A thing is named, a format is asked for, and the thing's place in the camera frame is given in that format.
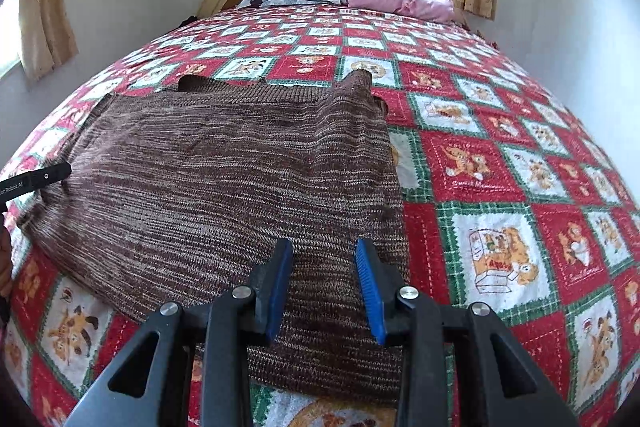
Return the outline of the person's left hand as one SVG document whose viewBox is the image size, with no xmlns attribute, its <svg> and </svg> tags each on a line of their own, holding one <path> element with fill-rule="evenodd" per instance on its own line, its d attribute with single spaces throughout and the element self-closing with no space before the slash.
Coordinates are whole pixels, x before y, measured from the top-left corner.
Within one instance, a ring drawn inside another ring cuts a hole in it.
<svg viewBox="0 0 640 427">
<path fill-rule="evenodd" d="M 1 225 L 1 243 L 0 243 L 0 296 L 8 299 L 12 291 L 13 263 L 12 263 L 12 244 L 9 231 L 4 225 Z"/>
</svg>

